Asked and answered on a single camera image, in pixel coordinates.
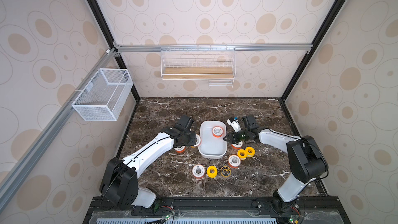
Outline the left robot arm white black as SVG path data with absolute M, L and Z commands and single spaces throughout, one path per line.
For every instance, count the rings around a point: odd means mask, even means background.
M 138 186 L 142 173 L 160 156 L 174 148 L 193 146 L 197 136 L 191 127 L 192 117 L 183 115 L 172 126 L 163 128 L 149 143 L 123 159 L 112 158 L 107 164 L 101 194 L 120 210 L 130 206 L 150 208 L 157 196 L 149 189 Z

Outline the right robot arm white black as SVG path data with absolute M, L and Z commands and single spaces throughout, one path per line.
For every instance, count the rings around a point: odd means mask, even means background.
M 223 139 L 230 144 L 253 140 L 273 146 L 287 153 L 290 175 L 284 184 L 274 192 L 275 203 L 292 203 L 306 186 L 323 174 L 329 173 L 329 165 L 311 136 L 290 136 L 266 127 L 260 127 L 253 115 L 241 119 L 227 120 L 233 132 Z

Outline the white plastic storage box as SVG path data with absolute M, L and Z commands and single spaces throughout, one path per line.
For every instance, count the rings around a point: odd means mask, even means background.
M 224 129 L 224 135 L 216 138 L 212 135 L 212 129 L 220 126 Z M 201 124 L 200 137 L 202 139 L 199 152 L 207 159 L 221 159 L 227 152 L 227 142 L 223 140 L 226 136 L 226 125 L 221 121 L 207 120 Z

